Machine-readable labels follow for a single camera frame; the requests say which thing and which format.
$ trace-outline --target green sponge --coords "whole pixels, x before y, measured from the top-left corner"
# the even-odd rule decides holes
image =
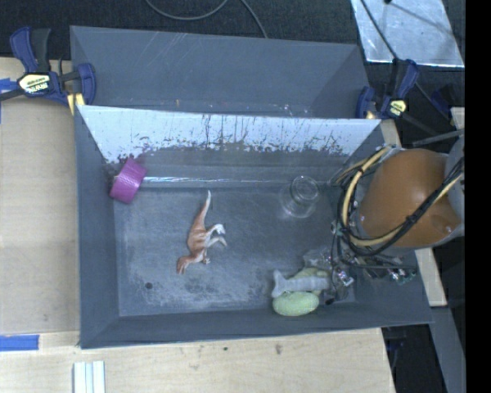
[[[302,316],[318,307],[318,296],[312,292],[284,292],[273,300],[273,308],[282,316]]]

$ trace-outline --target table surface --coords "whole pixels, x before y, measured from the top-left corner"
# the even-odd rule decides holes
[[[16,59],[0,57],[0,79],[22,72]],[[41,335],[39,350],[0,354],[0,392],[72,391],[73,363],[97,360],[106,365],[107,392],[395,391],[379,328],[81,350],[70,112],[18,97],[2,104],[2,117],[0,331],[32,327]],[[382,127],[399,143],[394,123]],[[51,158],[44,147],[56,148]],[[417,258],[430,304],[446,305],[431,249]]]

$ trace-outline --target clamp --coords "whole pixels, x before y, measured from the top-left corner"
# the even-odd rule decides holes
[[[50,101],[70,106],[74,95],[64,90],[64,83],[80,79],[82,99],[87,105],[94,100],[97,90],[94,69],[91,64],[78,65],[71,73],[58,75],[51,71],[47,59],[47,39],[50,29],[31,29],[29,26],[18,29],[11,37],[11,50],[15,58],[24,65],[25,73],[16,81],[17,87],[0,93],[0,102],[13,97],[43,97]]]
[[[391,80],[387,86],[389,92],[376,95],[374,88],[365,86],[360,92],[355,112],[356,118],[396,119],[407,110],[404,98],[417,82],[420,70],[413,60],[393,59]]]

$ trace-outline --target clear glass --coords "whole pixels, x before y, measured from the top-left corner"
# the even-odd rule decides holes
[[[280,191],[280,203],[283,210],[291,217],[303,219],[309,217],[316,209],[320,198],[318,185],[309,176],[298,176]]]

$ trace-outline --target black cable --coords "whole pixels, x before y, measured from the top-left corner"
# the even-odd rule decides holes
[[[149,7],[151,9],[153,9],[154,11],[156,11],[157,13],[159,13],[162,16],[168,17],[169,19],[173,19],[173,20],[186,20],[186,21],[191,21],[191,20],[202,20],[202,19],[206,19],[206,18],[214,15],[217,11],[220,11],[220,9],[222,9],[227,4],[227,2],[229,0],[222,0],[221,3],[218,4],[215,9],[213,9],[212,11],[209,11],[209,12],[203,14],[203,15],[199,15],[199,16],[176,16],[176,15],[171,15],[170,13],[167,13],[165,11],[160,10],[157,6],[155,6],[153,3],[151,3],[150,0],[145,0],[145,1],[149,5]],[[248,10],[248,12],[253,16],[253,19],[255,19],[255,22],[259,26],[260,30],[262,31],[262,35],[264,36],[264,38],[267,38],[268,37],[268,34],[266,33],[264,27],[262,26],[262,23],[260,22],[260,19],[257,17],[256,13],[253,11],[253,9],[251,8],[251,6],[247,3],[246,0],[240,0],[240,1],[245,6],[245,8]]]

